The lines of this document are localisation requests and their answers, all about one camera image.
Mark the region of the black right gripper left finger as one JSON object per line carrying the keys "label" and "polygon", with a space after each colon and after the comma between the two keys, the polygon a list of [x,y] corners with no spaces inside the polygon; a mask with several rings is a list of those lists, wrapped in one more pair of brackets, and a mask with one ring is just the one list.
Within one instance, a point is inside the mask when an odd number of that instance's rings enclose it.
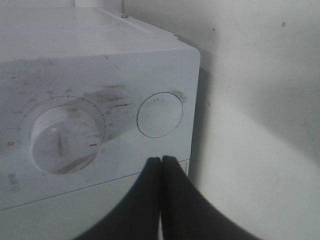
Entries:
{"label": "black right gripper left finger", "polygon": [[159,157],[147,159],[125,197],[77,240],[157,240],[160,219]]}

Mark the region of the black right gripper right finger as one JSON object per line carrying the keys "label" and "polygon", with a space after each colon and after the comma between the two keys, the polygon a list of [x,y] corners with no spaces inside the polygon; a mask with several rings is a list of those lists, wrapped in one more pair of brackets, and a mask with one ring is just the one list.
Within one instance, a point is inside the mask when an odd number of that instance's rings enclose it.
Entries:
{"label": "black right gripper right finger", "polygon": [[254,239],[202,196],[173,156],[162,158],[159,203],[165,240]]}

